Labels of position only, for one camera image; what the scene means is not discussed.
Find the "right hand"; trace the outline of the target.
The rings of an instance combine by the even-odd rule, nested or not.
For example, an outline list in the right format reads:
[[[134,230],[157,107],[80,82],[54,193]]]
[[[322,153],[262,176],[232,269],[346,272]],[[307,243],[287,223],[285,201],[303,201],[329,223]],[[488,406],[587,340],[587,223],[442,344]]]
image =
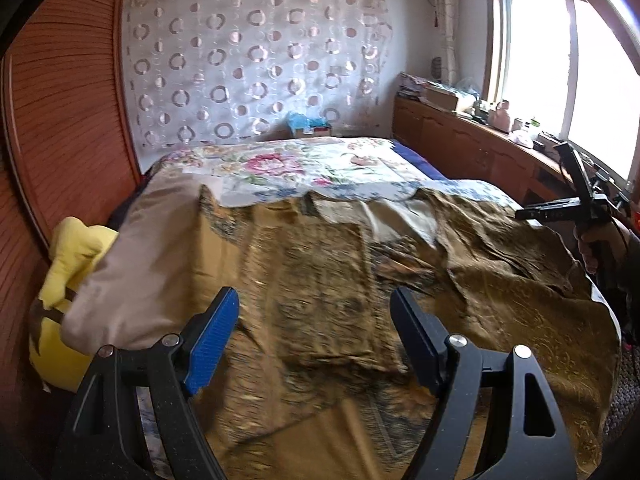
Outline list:
[[[600,268],[612,268],[623,262],[630,232],[618,220],[611,220],[600,226],[578,224],[574,237],[587,272],[595,274]]]

